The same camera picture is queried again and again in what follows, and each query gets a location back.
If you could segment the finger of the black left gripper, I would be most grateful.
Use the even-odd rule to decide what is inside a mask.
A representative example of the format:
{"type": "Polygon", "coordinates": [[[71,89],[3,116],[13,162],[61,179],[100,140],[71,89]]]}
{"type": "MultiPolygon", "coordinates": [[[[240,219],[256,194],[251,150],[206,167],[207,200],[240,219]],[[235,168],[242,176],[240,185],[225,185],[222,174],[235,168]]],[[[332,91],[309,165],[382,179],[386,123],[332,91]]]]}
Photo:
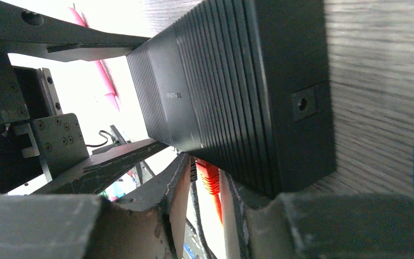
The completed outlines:
{"type": "Polygon", "coordinates": [[[0,1],[0,52],[71,62],[125,56],[148,41],[87,28],[0,1]]]}
{"type": "Polygon", "coordinates": [[[61,173],[33,195],[99,194],[141,161],[167,147],[154,139],[113,147],[61,173]]]}

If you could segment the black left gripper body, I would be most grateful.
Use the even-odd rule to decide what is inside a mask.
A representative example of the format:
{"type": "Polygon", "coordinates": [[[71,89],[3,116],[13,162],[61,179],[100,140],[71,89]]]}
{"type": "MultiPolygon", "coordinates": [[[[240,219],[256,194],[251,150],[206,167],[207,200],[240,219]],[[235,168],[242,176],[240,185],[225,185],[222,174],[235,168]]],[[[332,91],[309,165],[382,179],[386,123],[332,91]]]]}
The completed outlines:
{"type": "Polygon", "coordinates": [[[47,68],[13,66],[0,52],[0,194],[51,181],[89,156],[78,118],[64,113],[47,68]]]}

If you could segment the black network switch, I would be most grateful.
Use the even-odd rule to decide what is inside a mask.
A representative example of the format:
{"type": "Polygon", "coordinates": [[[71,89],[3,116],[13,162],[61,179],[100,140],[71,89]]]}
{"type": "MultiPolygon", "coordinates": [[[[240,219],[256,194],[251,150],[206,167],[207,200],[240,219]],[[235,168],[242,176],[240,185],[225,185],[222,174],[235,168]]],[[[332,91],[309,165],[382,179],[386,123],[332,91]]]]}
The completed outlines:
{"type": "Polygon", "coordinates": [[[150,138],[269,197],[335,171],[323,1],[202,1],[127,61],[150,138]]]}

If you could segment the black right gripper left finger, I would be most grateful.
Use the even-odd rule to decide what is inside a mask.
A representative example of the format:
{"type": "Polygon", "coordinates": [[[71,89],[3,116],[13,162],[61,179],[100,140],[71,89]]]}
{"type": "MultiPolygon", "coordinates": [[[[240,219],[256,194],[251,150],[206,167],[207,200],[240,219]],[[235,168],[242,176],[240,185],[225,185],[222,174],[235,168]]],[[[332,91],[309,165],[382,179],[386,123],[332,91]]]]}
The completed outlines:
{"type": "Polygon", "coordinates": [[[191,157],[111,202],[0,195],[0,258],[181,258],[191,157]]]}

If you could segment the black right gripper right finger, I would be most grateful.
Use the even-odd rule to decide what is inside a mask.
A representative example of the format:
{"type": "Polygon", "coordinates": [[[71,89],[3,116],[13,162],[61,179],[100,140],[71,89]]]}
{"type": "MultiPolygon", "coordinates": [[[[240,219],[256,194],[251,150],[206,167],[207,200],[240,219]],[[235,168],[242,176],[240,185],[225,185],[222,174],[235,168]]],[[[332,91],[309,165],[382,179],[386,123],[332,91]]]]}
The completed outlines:
{"type": "Polygon", "coordinates": [[[220,172],[228,258],[414,258],[414,199],[282,193],[269,199],[220,172]]]}

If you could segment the pink marker pen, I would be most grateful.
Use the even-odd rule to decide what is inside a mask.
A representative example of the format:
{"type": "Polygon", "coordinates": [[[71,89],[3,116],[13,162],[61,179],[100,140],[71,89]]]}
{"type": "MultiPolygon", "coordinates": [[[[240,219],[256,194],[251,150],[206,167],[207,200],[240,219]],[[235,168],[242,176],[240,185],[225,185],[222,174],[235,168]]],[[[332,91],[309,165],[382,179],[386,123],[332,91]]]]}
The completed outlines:
{"type": "MultiPolygon", "coordinates": [[[[70,13],[73,17],[74,22],[77,25],[80,25],[80,26],[83,26],[83,27],[88,27],[86,25],[85,21],[79,15],[79,13],[75,10],[75,8],[69,7],[68,9],[69,9],[69,11],[70,11],[70,13]]],[[[102,87],[103,90],[102,91],[103,91],[103,95],[104,95],[105,99],[109,102],[109,104],[111,105],[111,107],[113,109],[115,109],[116,111],[119,112],[120,108],[119,108],[119,104],[116,100],[116,91],[115,91],[114,86],[113,86],[113,84],[112,84],[112,82],[111,82],[111,80],[108,76],[108,73],[106,72],[106,70],[105,70],[105,68],[102,64],[102,61],[100,59],[95,60],[95,61],[93,61],[93,64],[95,65],[96,70],[98,72],[98,75],[99,75],[99,77],[101,79],[101,82],[103,84],[103,87],[102,87]]]]}

